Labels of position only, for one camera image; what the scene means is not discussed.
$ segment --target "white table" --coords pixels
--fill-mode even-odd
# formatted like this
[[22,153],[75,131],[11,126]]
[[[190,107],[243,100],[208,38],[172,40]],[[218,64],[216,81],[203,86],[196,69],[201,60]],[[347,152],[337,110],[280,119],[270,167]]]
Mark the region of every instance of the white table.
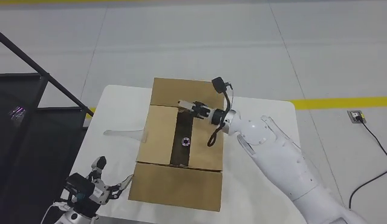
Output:
[[[141,130],[151,100],[150,88],[109,85],[103,91],[71,173],[86,176],[90,165],[105,156],[102,180],[114,185],[134,171],[139,142],[122,136],[104,136],[105,130]],[[278,100],[235,97],[233,108],[242,117],[271,116],[295,142],[299,142],[293,104]],[[129,187],[117,200],[98,210],[100,216],[159,224],[182,223],[306,223],[292,202],[272,185],[240,147],[236,137],[224,138],[223,189],[220,212],[203,211],[128,200]]]

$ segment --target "power outlet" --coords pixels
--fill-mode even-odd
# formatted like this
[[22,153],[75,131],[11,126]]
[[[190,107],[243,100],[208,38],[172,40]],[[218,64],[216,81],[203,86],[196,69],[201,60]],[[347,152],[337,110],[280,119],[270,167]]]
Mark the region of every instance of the power outlet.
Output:
[[361,116],[363,118],[363,123],[366,123],[366,120],[364,118],[364,114],[362,113],[361,110],[351,110],[351,111],[346,111],[351,119],[352,123],[355,124],[361,124],[359,120],[356,120],[356,116]]

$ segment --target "black cable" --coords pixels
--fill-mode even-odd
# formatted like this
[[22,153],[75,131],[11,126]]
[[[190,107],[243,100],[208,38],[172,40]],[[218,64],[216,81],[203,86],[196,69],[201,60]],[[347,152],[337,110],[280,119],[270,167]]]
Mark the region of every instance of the black cable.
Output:
[[230,103],[230,99],[229,99],[229,96],[227,95],[226,92],[223,92],[224,94],[224,97],[226,98],[226,101],[227,101],[227,106],[226,106],[226,110],[224,111],[224,114],[222,116],[222,119],[221,119],[221,123],[219,125],[219,127],[212,133],[212,135],[210,136],[210,139],[208,140],[208,143],[207,143],[207,146],[208,147],[212,147],[214,144],[215,144],[215,141],[216,141],[216,135],[218,134],[219,131],[221,131],[223,129],[223,127],[226,125],[226,123],[224,123],[224,118],[226,118],[226,115],[227,113],[230,111],[231,109],[231,103]]
[[384,172],[383,174],[379,174],[379,175],[376,176],[375,178],[373,178],[373,179],[371,179],[371,180],[365,182],[364,184],[360,185],[359,187],[357,187],[357,188],[352,192],[352,194],[351,194],[349,208],[351,209],[351,207],[352,207],[352,197],[353,197],[353,195],[355,195],[355,193],[356,193],[359,189],[361,189],[361,187],[363,187],[363,186],[365,186],[365,185],[371,183],[371,182],[374,181],[374,180],[377,180],[378,178],[382,177],[382,176],[385,175],[385,174],[387,174],[387,171]]
[[370,130],[368,129],[368,127],[364,124],[363,120],[361,120],[360,122],[361,122],[361,123],[363,124],[363,126],[367,129],[367,131],[368,131],[369,133],[371,133],[371,135],[375,138],[375,140],[376,140],[377,143],[379,144],[379,147],[383,150],[384,154],[387,156],[386,150],[383,148],[382,144],[380,144],[378,138],[374,135],[374,133],[372,133],[372,131],[370,131]]
[[67,201],[68,201],[68,200],[63,199],[63,198],[59,198],[59,199],[57,200],[57,202],[66,202],[66,203],[67,203]]
[[[355,117],[355,120],[358,120],[359,122],[361,122],[361,123],[363,124],[363,126],[367,129],[367,131],[368,131],[369,133],[371,133],[371,135],[375,138],[375,140],[376,140],[377,143],[379,144],[379,147],[383,150],[384,154],[387,156],[386,150],[383,148],[382,144],[380,144],[378,138],[377,138],[377,137],[374,135],[374,133],[372,133],[372,131],[370,131],[370,130],[368,129],[368,127],[364,124],[363,117],[362,117],[362,116],[356,116],[356,117]],[[365,182],[364,184],[360,185],[359,187],[357,187],[357,188],[352,192],[352,194],[351,194],[351,197],[350,197],[350,203],[349,203],[349,205],[348,205],[349,209],[351,209],[351,207],[352,207],[352,198],[353,198],[353,195],[355,195],[355,193],[356,193],[359,189],[361,189],[361,188],[364,187],[365,185],[371,183],[372,181],[377,180],[378,178],[384,176],[385,174],[387,174],[387,171],[385,171],[385,172],[382,173],[382,174],[379,174],[379,175],[376,176],[375,178],[373,178],[373,179],[371,179],[371,180]]]

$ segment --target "cardboard box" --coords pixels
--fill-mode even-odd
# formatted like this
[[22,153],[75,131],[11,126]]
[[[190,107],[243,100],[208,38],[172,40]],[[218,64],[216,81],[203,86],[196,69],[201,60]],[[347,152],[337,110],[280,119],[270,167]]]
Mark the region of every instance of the cardboard box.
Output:
[[223,134],[208,147],[216,126],[179,110],[179,100],[223,109],[224,96],[211,82],[155,78],[129,200],[219,211]]

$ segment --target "box flap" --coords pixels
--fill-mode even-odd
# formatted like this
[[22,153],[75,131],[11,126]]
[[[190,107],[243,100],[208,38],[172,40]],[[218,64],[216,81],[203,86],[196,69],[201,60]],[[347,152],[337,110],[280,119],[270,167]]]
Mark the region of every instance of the box flap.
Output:
[[223,109],[224,96],[218,94],[211,82],[184,79],[155,78],[151,105],[178,107],[178,101],[199,101],[210,108]]
[[137,161],[168,165],[174,143],[178,108],[151,105],[146,118],[145,140],[138,149]]
[[[151,105],[145,124],[144,142],[140,144],[137,161],[169,165],[177,123],[178,108]],[[218,133],[212,147],[207,142],[216,126],[194,118],[190,137],[188,167],[202,170],[223,169],[223,133]]]
[[208,147],[208,140],[217,126],[197,118],[194,118],[193,122],[188,167],[221,171],[223,169],[223,133],[218,133],[215,144]]
[[129,200],[220,211],[222,174],[137,163]]

